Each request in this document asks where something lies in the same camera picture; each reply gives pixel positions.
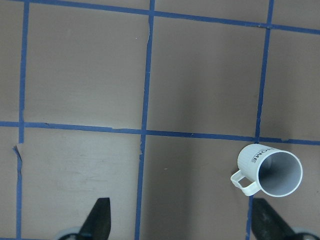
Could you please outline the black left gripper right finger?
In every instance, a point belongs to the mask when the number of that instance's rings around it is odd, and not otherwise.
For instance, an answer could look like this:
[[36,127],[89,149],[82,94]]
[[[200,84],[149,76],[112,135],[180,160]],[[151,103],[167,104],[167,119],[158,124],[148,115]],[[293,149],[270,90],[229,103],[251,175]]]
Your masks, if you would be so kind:
[[251,231],[257,240],[286,240],[293,229],[264,198],[254,198],[251,213]]

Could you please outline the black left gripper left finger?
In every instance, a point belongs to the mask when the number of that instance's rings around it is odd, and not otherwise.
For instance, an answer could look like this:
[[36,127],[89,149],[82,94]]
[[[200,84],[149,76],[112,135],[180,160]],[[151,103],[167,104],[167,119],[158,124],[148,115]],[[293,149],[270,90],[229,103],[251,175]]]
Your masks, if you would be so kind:
[[111,232],[109,197],[98,198],[79,230],[80,240],[107,240]]

